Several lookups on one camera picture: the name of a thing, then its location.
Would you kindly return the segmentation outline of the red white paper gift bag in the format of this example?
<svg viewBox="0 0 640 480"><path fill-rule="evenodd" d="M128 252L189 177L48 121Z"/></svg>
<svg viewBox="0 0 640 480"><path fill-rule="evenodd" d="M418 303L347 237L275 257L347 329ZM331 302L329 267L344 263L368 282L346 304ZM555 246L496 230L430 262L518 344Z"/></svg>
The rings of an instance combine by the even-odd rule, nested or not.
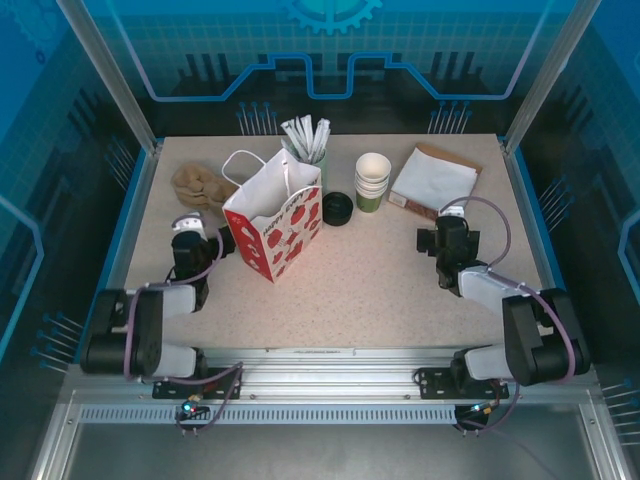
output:
<svg viewBox="0 0 640 480"><path fill-rule="evenodd" d="M236 186L222 211L243 261L275 283L322 229L321 169L287 150Z"/></svg>

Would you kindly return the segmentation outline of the mint green holder cup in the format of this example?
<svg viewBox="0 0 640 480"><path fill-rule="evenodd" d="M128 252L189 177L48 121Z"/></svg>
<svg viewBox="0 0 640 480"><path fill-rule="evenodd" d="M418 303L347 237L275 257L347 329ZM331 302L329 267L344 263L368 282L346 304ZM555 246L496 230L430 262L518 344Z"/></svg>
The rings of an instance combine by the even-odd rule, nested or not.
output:
<svg viewBox="0 0 640 480"><path fill-rule="evenodd" d="M302 159L294 156L295 161L291 167L290 180L292 181L293 190L297 191L302 187L320 186L322 194L329 192L327 183L327 152L324 151L318 162L309 164Z"/></svg>

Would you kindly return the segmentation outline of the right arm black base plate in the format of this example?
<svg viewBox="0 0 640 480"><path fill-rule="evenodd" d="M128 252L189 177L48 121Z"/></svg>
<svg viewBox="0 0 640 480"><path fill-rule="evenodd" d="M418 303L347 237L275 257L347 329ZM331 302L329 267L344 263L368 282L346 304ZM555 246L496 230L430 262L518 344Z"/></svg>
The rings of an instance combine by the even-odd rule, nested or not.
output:
<svg viewBox="0 0 640 480"><path fill-rule="evenodd" d="M506 400L506 384L496 380L474 380L466 373L454 374L447 367L419 368L413 373L422 400Z"/></svg>

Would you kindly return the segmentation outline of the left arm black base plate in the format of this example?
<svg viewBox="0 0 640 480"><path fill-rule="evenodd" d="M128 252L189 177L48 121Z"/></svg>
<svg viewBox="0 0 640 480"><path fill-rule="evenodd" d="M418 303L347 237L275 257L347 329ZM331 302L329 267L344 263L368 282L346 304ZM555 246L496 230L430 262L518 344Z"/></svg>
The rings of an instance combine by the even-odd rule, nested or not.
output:
<svg viewBox="0 0 640 480"><path fill-rule="evenodd" d="M195 375L183 380L203 380L210 376L222 373L225 368L209 368L205 373L196 373ZM189 397L196 395L204 400L223 400L234 378L235 371L216 380L202 385L184 385L169 381L153 381L152 398L160 400L187 400ZM235 400L240 397L240 382L242 374L234 385L230 399Z"/></svg>

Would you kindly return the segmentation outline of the aluminium mounting rail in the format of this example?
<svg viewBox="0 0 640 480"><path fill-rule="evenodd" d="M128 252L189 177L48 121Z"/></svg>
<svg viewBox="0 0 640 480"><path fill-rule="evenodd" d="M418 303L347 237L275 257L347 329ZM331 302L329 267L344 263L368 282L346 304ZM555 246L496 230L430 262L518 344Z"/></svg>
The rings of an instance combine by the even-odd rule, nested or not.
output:
<svg viewBox="0 0 640 480"><path fill-rule="evenodd" d="M414 372L448 367L464 347L420 348L263 348L205 349L211 366L244 363L241 404L417 404ZM151 385L119 376L86 375L69 367L58 402L142 404L151 402ZM519 404L586 404L602 402L592 368L561 384L521 387Z"/></svg>

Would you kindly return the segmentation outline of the aluminium frame post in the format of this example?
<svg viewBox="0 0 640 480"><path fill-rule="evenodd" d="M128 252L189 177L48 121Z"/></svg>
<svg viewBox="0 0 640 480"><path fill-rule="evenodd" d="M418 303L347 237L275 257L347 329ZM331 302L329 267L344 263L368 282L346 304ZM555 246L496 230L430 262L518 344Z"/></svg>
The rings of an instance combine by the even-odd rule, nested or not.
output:
<svg viewBox="0 0 640 480"><path fill-rule="evenodd" d="M156 137L84 2L56 0L56 3L141 148L154 155L158 146Z"/></svg>
<svg viewBox="0 0 640 480"><path fill-rule="evenodd" d="M589 25L601 0L575 0L563 27L524 98L504 140L504 151L513 155Z"/></svg>

